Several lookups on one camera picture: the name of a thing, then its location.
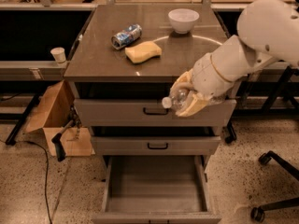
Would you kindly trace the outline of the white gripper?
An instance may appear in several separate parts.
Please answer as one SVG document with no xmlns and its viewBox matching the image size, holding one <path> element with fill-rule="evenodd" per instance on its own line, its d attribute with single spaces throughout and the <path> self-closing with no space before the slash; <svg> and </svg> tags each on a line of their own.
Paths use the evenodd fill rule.
<svg viewBox="0 0 299 224">
<path fill-rule="evenodd" d="M 170 94 L 180 89 L 190 91 L 183 107 L 176 112 L 178 117 L 190 117 L 208 105 L 209 97 L 221 96 L 234 86 L 233 82 L 225 81 L 215 70 L 211 54 L 205 54 L 193 66 L 192 70 L 183 73 L 172 85 Z"/>
</svg>

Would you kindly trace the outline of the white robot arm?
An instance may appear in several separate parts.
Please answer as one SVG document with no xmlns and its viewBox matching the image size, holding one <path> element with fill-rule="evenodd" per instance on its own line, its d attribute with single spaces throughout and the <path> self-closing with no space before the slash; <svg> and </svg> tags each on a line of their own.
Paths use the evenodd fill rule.
<svg viewBox="0 0 299 224">
<path fill-rule="evenodd" d="M 219 101 L 247 74 L 282 60 L 299 64 L 299 12 L 278 0 L 257 0 L 237 21 L 237 34 L 205 54 L 173 84 L 162 105 L 189 117 Z"/>
</svg>

